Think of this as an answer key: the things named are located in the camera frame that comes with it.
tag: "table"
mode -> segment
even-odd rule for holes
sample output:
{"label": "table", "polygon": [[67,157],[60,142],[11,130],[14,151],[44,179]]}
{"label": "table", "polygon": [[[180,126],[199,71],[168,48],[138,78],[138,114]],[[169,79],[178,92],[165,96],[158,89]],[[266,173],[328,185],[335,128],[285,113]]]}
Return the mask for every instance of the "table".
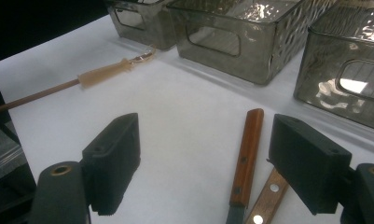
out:
{"label": "table", "polygon": [[[0,62],[6,102],[133,58],[147,46],[120,38],[109,16]],[[301,119],[353,153],[351,166],[374,163],[374,130],[292,97],[302,51],[266,87],[178,56],[176,47],[92,88],[74,86],[9,111],[35,180],[81,151],[114,118],[137,112],[141,165],[111,217],[92,223],[225,223],[248,110],[265,110],[249,209],[270,174],[266,161],[273,116]],[[272,223],[339,223],[312,216],[289,189]]]}

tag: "gray plastic basket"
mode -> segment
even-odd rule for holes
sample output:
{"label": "gray plastic basket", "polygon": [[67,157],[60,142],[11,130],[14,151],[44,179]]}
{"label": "gray plastic basket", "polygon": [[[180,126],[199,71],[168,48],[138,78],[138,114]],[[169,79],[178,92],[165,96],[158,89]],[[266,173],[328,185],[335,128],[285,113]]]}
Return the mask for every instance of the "gray plastic basket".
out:
{"label": "gray plastic basket", "polygon": [[335,0],[178,0],[168,4],[179,55],[266,85],[305,45]]}
{"label": "gray plastic basket", "polygon": [[171,0],[104,0],[121,37],[166,50],[175,44],[166,4]]}
{"label": "gray plastic basket", "polygon": [[341,1],[310,28],[294,96],[374,128],[374,1]]}

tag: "brush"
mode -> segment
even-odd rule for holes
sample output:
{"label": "brush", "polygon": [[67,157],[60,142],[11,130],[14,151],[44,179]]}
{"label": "brush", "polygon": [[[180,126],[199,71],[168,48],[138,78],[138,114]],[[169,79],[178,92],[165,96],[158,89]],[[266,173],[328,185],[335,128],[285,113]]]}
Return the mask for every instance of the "brush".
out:
{"label": "brush", "polygon": [[149,59],[151,59],[154,54],[155,54],[155,48],[133,59],[130,59],[130,60],[122,59],[122,61],[120,61],[119,63],[113,63],[108,66],[101,67],[101,68],[83,73],[77,76],[77,78],[74,80],[65,82],[61,85],[52,87],[50,89],[47,89],[47,90],[44,90],[38,93],[23,97],[19,100],[10,102],[8,104],[0,105],[0,112],[15,108],[20,105],[25,105],[34,100],[40,99],[44,96],[51,95],[52,93],[65,90],[67,88],[73,87],[78,84],[81,84],[82,88],[91,87],[95,84],[98,84],[102,81],[109,79],[110,77],[114,77],[115,75],[119,73],[132,70],[132,67],[134,64],[146,62]]}

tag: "wooden brush handle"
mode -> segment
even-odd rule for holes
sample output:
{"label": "wooden brush handle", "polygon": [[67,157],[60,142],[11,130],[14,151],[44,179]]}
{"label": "wooden brush handle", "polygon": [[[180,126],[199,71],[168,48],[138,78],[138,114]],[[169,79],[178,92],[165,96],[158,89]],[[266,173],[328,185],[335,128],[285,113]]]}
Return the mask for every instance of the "wooden brush handle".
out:
{"label": "wooden brush handle", "polygon": [[263,116],[263,109],[254,109],[247,113],[242,145],[230,195],[230,205],[247,207],[250,201]]}
{"label": "wooden brush handle", "polygon": [[288,183],[273,168],[245,224],[270,224],[287,189]]}
{"label": "wooden brush handle", "polygon": [[91,87],[110,77],[132,69],[132,64],[127,59],[123,59],[119,63],[110,64],[78,76],[78,80],[83,88]]}
{"label": "wooden brush handle", "polygon": [[61,84],[59,86],[55,86],[55,87],[52,87],[50,89],[47,89],[47,90],[35,93],[33,95],[26,96],[26,97],[21,98],[19,100],[12,101],[12,102],[10,102],[8,104],[0,105],[0,112],[12,109],[12,108],[20,106],[20,105],[24,105],[24,104],[30,103],[30,102],[32,102],[34,100],[37,100],[39,98],[42,98],[44,96],[51,95],[54,92],[62,91],[62,90],[67,89],[69,87],[75,86],[78,83],[79,83],[78,79],[74,79],[74,80],[71,80],[69,82],[63,83],[63,84]]}

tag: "knife handle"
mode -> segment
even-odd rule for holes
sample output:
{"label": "knife handle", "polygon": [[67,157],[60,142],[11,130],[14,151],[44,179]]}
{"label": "knife handle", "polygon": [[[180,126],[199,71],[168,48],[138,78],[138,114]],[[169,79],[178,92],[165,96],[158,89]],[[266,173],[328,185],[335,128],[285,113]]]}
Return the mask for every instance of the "knife handle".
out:
{"label": "knife handle", "polygon": [[247,112],[242,145],[230,194],[230,205],[247,207],[249,204],[263,116],[263,109],[260,108]]}
{"label": "knife handle", "polygon": [[287,189],[288,183],[273,168],[245,224],[270,224]]}

